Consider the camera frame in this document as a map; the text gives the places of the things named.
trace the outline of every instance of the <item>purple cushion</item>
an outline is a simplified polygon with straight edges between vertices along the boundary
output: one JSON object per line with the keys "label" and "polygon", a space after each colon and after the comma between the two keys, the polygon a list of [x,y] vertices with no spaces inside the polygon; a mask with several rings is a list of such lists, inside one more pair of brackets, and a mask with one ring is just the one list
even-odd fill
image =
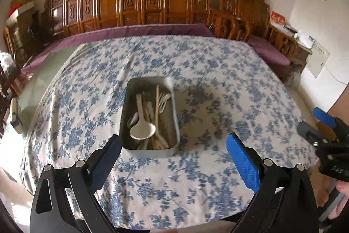
{"label": "purple cushion", "polygon": [[290,65],[289,59],[275,49],[266,39],[251,35],[247,43],[267,64]]}
{"label": "purple cushion", "polygon": [[35,72],[50,53],[57,52],[66,47],[77,47],[84,43],[104,39],[144,35],[188,35],[216,37],[205,24],[151,24],[106,28],[78,34],[52,42],[39,55],[35,56],[30,64],[23,67],[21,72],[24,74]]}

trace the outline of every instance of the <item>wooden armchair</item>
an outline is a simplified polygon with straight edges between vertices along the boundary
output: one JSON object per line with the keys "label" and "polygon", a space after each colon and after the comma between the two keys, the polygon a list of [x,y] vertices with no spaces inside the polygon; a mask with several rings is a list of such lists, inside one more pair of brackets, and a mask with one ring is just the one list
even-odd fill
{"label": "wooden armchair", "polygon": [[226,11],[210,8],[206,26],[218,37],[247,42],[251,36],[248,23],[238,20]]}

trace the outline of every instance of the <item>floor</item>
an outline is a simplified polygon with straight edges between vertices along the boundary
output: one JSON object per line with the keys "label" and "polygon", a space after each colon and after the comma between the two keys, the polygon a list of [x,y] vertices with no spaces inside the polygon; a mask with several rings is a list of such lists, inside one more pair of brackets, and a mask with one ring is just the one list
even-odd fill
{"label": "floor", "polygon": [[[37,102],[31,102],[32,104],[38,104],[43,92],[48,87],[51,79],[57,73],[59,66],[69,57],[69,53],[62,53],[62,56],[59,57],[60,60],[55,62],[55,68],[51,69],[51,72],[46,73],[44,76],[44,80],[42,78],[33,78],[28,84],[28,88],[26,88],[26,92],[30,93],[33,90],[35,84],[40,84],[42,87],[41,94],[35,94],[35,100]],[[52,66],[53,58],[48,59],[47,62],[51,62],[50,66]],[[307,108],[304,103],[302,97],[297,93],[294,89],[288,89],[289,94],[294,98],[298,107],[300,108],[305,120],[313,127],[316,128],[316,122],[311,112]],[[316,176],[316,179],[313,181],[315,183],[314,188],[318,188],[321,182],[321,177]],[[4,172],[4,170],[0,167],[0,198],[16,223],[20,226],[24,233],[29,233],[29,220],[30,220],[30,210],[31,203],[33,200],[33,196],[29,194],[20,184],[12,181],[8,175]],[[220,232],[230,232],[231,227],[229,224],[219,223],[217,224],[220,227]]]}

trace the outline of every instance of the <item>tablecloth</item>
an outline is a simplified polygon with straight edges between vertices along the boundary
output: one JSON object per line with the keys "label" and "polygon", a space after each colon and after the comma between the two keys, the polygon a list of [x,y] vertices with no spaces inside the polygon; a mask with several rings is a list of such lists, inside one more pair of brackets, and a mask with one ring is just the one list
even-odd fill
{"label": "tablecloth", "polygon": [[34,192],[46,164],[71,167],[118,134],[127,82],[145,75],[174,79],[181,141],[165,159],[122,151],[95,194],[114,226],[180,228],[244,210],[253,192],[226,151],[232,131],[279,166],[315,163],[297,135],[299,108],[246,43],[137,36],[81,45],[57,73],[29,127],[20,173],[27,189]]}

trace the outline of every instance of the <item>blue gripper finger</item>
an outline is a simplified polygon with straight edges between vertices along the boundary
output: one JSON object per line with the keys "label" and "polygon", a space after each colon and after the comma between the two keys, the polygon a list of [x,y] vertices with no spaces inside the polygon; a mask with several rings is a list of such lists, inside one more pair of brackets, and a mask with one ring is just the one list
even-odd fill
{"label": "blue gripper finger", "polygon": [[261,184],[259,182],[259,171],[245,152],[243,146],[237,141],[234,134],[226,138],[226,149],[232,158],[245,186],[257,193]]}
{"label": "blue gripper finger", "polygon": [[313,110],[313,115],[330,128],[334,128],[336,126],[336,121],[334,118],[318,107]]}

